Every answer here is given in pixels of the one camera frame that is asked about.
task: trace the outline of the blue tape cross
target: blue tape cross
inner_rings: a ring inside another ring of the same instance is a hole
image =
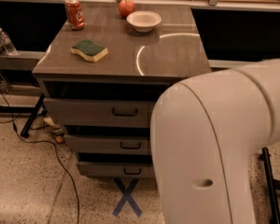
[[[122,192],[122,198],[119,201],[119,204],[117,205],[117,207],[114,209],[113,211],[113,216],[117,217],[120,213],[120,211],[122,210],[123,205],[128,202],[130,204],[130,206],[132,207],[132,209],[134,210],[134,212],[137,214],[138,217],[140,217],[142,215],[142,211],[140,209],[140,207],[137,205],[137,203],[134,201],[133,197],[131,196],[131,193],[134,189],[134,187],[136,186],[137,182],[139,179],[133,179],[130,186],[126,189],[124,187],[124,184],[121,182],[121,180],[119,178],[114,178],[114,181],[116,182],[116,184],[119,186],[119,189]]]

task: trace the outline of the white bowl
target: white bowl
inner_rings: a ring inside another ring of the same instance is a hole
[[[147,33],[161,22],[161,17],[152,11],[135,11],[127,17],[127,22],[137,32]]]

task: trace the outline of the cabinet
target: cabinet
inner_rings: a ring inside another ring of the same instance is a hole
[[[117,4],[82,7],[86,27],[77,32],[65,24],[34,70],[45,106],[82,175],[154,177],[149,126],[155,102],[177,81],[210,71],[190,9],[138,5],[163,22],[139,34]],[[70,54],[82,38],[106,46],[108,55],[87,63]]]

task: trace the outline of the gray drawer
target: gray drawer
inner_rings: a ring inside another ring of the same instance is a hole
[[[154,103],[129,101],[44,101],[53,120],[60,125],[147,128]]]
[[[79,161],[77,168],[82,175],[93,176],[125,176],[132,178],[154,178],[152,164],[133,163],[98,163]]]
[[[74,152],[150,155],[150,144],[144,137],[93,137],[83,135],[64,136],[66,144]]]

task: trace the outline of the power cord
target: power cord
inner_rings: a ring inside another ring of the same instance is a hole
[[[3,99],[5,100],[5,102],[7,103],[8,106],[9,105],[9,102],[7,101],[5,95],[2,93],[1,89],[0,89],[0,93],[3,97]],[[80,213],[80,204],[79,204],[79,198],[78,198],[78,195],[77,195],[77,187],[76,187],[76,184],[75,184],[75,180],[74,178],[72,177],[72,175],[69,173],[69,171],[64,167],[62,161],[60,160],[59,156],[58,156],[58,151],[57,151],[57,146],[55,143],[53,143],[52,141],[50,140],[39,140],[39,141],[26,141],[24,139],[21,138],[21,136],[18,134],[18,128],[17,128],[17,125],[15,123],[15,119],[14,118],[14,114],[11,113],[11,120],[9,121],[4,121],[4,122],[1,122],[0,123],[9,123],[9,122],[12,122],[12,127],[13,127],[13,130],[15,131],[15,133],[17,134],[17,136],[20,138],[20,140],[22,140],[22,142],[24,143],[28,143],[28,144],[39,144],[39,143],[50,143],[54,146],[54,149],[55,149],[55,156],[56,156],[56,159],[58,161],[58,163],[62,166],[62,168],[67,172],[67,174],[69,175],[71,181],[72,181],[72,184],[73,184],[73,187],[74,187],[74,192],[76,194],[76,199],[77,199],[77,224],[79,223],[79,213]],[[43,127],[38,127],[38,128],[34,128],[32,130],[39,130],[39,129],[42,129],[42,128],[45,128],[47,127],[46,125],[44,125]]]

